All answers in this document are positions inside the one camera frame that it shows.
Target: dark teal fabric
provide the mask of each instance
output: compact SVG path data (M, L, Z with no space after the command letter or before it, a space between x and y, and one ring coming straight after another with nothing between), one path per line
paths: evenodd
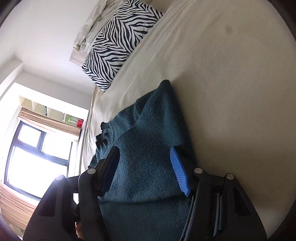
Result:
M120 149L110 190L99 200L111 240L178 241L191 198L180 190L170 148L181 146L195 159L170 82L162 81L101 128L89 167L105 158L112 146Z

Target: window frame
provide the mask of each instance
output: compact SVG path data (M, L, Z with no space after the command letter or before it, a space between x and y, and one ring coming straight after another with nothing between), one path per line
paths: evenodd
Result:
M39 140L38 140L37 147L33 147L33 146L31 146L31 145L29 145L27 143L24 143L24 142L22 142L22 141L20 141L18 139L20 131L21 131L23 125L31 127L33 129L38 130L38 131L41 132ZM44 131L36 128L36 127L33 127L33 126L31 126L31 125L29 125L27 123L24 123L23 121L20 121L20 123L18 124L17 129L15 131L15 134L13 136L10 148L9 148L9 153L8 153L8 156L7 156L6 167L5 167L5 174L4 174L4 184L6 186L10 187L11 189L13 189L13 190L15 190L15 191L27 196L27 197L35 199L37 201L40 201L41 198L37 197L35 195L32 195L32 194L30 194L28 192L25 192L22 189L19 189L19 188L13 186L12 184L10 184L8 182L8 180L7 180L8 179L8 169L9 169L9 163L10 163L10 159L11 159L11 156L12 156L13 149L14 149L14 147L18 147L18 148L20 148L20 149L22 149L22 150L24 150L24 151L26 151L26 152L28 152L30 154L33 154L35 156L38 156L38 157L42 158L42 159L51 161L51 162L59 164L59 165L66 166L67 167L67 176L66 177L68 177L69 162L70 162L73 142L71 142L71 147L70 147L68 160L62 159L62 158L59 158L59 157L55 157L55 156L52 156L52 155L49 155L49 154L46 154L46 153L42 152L42 147L43 147L43 143L44 143L44 139L45 139L46 134L47 134L46 132L44 132Z

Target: pillow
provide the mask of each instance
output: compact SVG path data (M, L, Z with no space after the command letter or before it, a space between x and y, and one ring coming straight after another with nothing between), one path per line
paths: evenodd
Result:
M98 33L82 70L106 91L123 63L162 16L162 12L140 0L127 0Z

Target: bed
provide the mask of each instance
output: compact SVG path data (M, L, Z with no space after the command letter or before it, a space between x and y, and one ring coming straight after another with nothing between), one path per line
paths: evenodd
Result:
M277 10L257 0L154 0L165 15L113 80L93 93L83 164L101 122L168 79L199 167L233 173L270 236L296 197L296 41Z

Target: ribbed blue pad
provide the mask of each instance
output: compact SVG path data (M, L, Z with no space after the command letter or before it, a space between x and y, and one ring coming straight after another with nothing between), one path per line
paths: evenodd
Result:
M188 185L188 176L174 147L170 149L170 161L175 171L181 191L184 192L186 196L188 196L190 192Z

